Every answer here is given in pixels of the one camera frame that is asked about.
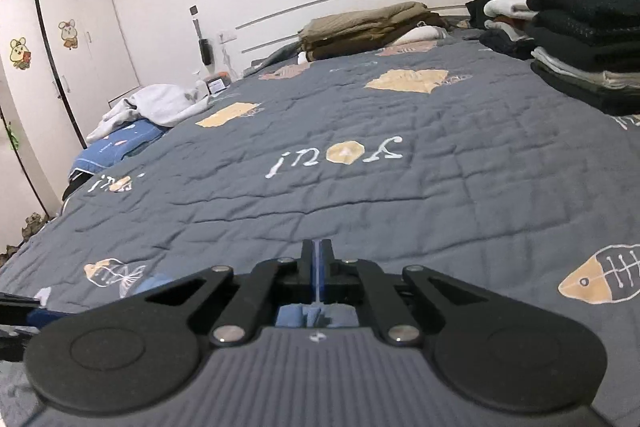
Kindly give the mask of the blue shirt garment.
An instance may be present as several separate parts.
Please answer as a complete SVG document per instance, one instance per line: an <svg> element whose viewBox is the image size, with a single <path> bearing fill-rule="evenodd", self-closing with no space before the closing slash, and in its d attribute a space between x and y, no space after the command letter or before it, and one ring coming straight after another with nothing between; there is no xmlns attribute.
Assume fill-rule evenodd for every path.
<svg viewBox="0 0 640 427"><path fill-rule="evenodd" d="M359 319L356 309L343 303L295 303L279 309L274 326L288 329L342 329L358 327Z"/></svg>

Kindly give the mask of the black clothes rack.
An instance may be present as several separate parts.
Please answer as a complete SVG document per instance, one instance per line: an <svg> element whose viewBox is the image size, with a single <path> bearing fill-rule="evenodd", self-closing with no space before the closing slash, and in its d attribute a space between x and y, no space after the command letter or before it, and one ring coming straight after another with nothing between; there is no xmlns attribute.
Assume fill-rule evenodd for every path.
<svg viewBox="0 0 640 427"><path fill-rule="evenodd" d="M17 135L13 132L12 127L11 127L11 123L8 121L8 118L6 118L6 116L4 116L4 114L1 114L1 121L2 121L2 127L4 129L4 133L8 137L11 150L12 150L14 156L15 156L15 159L17 161L18 167L20 167L22 176L26 180L26 183L29 186L29 190L32 192L32 196L34 196L34 199L37 201L37 204L38 204L38 206L40 207L40 209L42 211L44 219L49 221L51 219L50 212L48 211L47 206L44 205L44 202L43 202L42 198L38 194L37 189L35 187L35 184L32 183L32 179L30 179L30 176L29 176L29 174L27 172L25 164L22 161L22 158L21 158L21 155L20 155L20 151L18 150L20 148L20 140L17 138Z"/></svg>

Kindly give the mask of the black folded clothes stack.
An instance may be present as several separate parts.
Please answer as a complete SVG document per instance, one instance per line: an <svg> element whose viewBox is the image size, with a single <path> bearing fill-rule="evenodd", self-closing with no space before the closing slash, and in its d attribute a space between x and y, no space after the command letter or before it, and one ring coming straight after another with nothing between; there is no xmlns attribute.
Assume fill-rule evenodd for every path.
<svg viewBox="0 0 640 427"><path fill-rule="evenodd" d="M532 71L610 116L639 113L639 0L526 0Z"/></svg>

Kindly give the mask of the grey quilted bedspread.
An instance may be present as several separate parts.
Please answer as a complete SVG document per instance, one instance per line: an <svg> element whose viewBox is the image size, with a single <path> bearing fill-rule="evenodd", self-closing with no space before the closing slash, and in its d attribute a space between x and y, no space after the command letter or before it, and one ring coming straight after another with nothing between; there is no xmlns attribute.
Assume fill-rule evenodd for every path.
<svg viewBox="0 0 640 427"><path fill-rule="evenodd" d="M81 185L1 287L79 312L306 239L581 321L608 350L597 409L638 424L639 119L463 36L235 83Z"/></svg>

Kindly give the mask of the blue patterned pillow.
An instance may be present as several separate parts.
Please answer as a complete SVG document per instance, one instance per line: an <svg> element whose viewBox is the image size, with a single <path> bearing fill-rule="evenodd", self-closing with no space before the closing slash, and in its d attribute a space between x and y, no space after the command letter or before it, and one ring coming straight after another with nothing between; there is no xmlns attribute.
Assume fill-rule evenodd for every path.
<svg viewBox="0 0 640 427"><path fill-rule="evenodd" d="M72 182L81 174L93 176L110 168L125 157L137 154L142 148L160 139L167 131L167 128L157 126L146 119L125 124L85 148L75 158L67 181Z"/></svg>

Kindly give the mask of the light grey hoodie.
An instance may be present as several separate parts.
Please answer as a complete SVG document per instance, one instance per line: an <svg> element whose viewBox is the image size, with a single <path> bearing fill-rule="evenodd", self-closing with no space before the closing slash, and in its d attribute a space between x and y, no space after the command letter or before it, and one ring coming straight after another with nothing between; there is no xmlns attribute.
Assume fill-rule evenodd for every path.
<svg viewBox="0 0 640 427"><path fill-rule="evenodd" d="M193 89L183 89L176 84L152 84L121 98L99 124L86 136L92 144L105 138L125 124L145 119L155 126L172 128L179 122L201 114L213 105L215 98L205 93L205 84L199 81Z"/></svg>

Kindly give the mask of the olive brown folded blanket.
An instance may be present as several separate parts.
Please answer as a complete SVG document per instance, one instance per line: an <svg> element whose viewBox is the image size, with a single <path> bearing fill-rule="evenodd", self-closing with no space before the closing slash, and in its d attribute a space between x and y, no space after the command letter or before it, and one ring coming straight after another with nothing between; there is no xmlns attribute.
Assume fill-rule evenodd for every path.
<svg viewBox="0 0 640 427"><path fill-rule="evenodd" d="M420 23L448 29L449 24L424 3L409 1L384 8L314 18L298 33L309 61L384 48Z"/></svg>

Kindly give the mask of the white wardrobe with stickers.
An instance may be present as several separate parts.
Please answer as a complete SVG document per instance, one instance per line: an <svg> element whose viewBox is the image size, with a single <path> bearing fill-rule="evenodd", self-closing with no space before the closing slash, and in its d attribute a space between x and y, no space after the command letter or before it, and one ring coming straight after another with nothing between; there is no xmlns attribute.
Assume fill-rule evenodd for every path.
<svg viewBox="0 0 640 427"><path fill-rule="evenodd" d="M16 155L53 215L88 134L139 87L113 0L1 0L1 82Z"/></svg>

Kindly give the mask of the white folded garment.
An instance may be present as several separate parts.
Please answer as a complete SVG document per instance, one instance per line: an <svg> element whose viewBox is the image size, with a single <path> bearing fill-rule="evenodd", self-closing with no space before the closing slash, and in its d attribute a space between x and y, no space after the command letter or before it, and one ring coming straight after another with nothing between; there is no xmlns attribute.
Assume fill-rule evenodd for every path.
<svg viewBox="0 0 640 427"><path fill-rule="evenodd" d="M504 16L514 20L532 20L537 15L529 9L527 0L490 0L484 5L484 13L489 18Z"/></svg>

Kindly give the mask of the black wall mounted device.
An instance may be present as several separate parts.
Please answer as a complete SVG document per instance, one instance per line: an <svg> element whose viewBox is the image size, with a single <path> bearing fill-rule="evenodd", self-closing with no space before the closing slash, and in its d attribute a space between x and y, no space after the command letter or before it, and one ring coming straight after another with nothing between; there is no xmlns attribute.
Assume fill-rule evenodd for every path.
<svg viewBox="0 0 640 427"><path fill-rule="evenodd" d="M207 39L198 39L198 48L200 49L201 61L205 66L209 66L213 62L212 48Z"/></svg>

